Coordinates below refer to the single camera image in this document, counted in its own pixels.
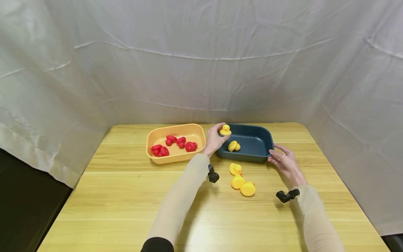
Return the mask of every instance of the white backdrop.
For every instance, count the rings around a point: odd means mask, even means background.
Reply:
[[[0,1],[0,147],[73,187],[119,123],[304,124],[403,233],[400,0]]]

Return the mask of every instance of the beige sleeve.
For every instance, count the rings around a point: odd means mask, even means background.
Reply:
[[[210,159],[196,154],[166,195],[147,239],[162,237],[175,245],[196,193],[208,174]]]
[[[309,252],[343,252],[339,235],[326,215],[322,200],[310,185],[298,187],[297,203],[303,218],[303,235]]]

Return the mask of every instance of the dark blue plastic tub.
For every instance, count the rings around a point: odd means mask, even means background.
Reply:
[[[231,137],[217,155],[221,158],[234,159],[246,162],[264,163],[270,156],[269,150],[274,150],[272,134],[260,126],[244,124],[228,124],[231,128]],[[240,145],[239,151],[228,151],[228,145],[236,140]]]

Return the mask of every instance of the plastic tub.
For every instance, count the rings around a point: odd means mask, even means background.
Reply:
[[[179,149],[176,143],[171,146],[166,146],[165,140],[167,135],[172,135],[177,138],[186,137],[186,142],[197,143],[197,150],[193,152],[186,152],[185,149]],[[156,157],[151,152],[151,147],[161,144],[168,148],[169,156]],[[182,124],[176,126],[169,126],[157,128],[152,130],[147,137],[146,152],[149,158],[156,164],[166,164],[178,161],[189,160],[193,158],[196,153],[201,152],[206,146],[206,137],[203,128],[195,123]]]
[[[272,134],[260,126],[244,124],[228,124],[231,128],[231,137],[217,155],[221,158],[234,159],[246,162],[264,163],[271,156],[269,150],[274,150]],[[239,151],[228,151],[228,145],[236,140],[240,145]]]

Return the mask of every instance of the wood grain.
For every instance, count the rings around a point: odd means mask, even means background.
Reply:
[[[257,123],[291,150],[324,201],[346,251],[389,251],[306,128],[297,123]],[[48,251],[140,251],[166,193],[186,162],[156,165],[145,154],[147,134],[166,125],[117,125],[109,130],[74,192],[39,248]],[[202,125],[205,133],[212,125]],[[238,162],[256,195],[230,186],[230,160],[211,158],[220,174],[204,183],[175,251],[307,251],[293,202],[275,193],[287,180],[271,164]]]

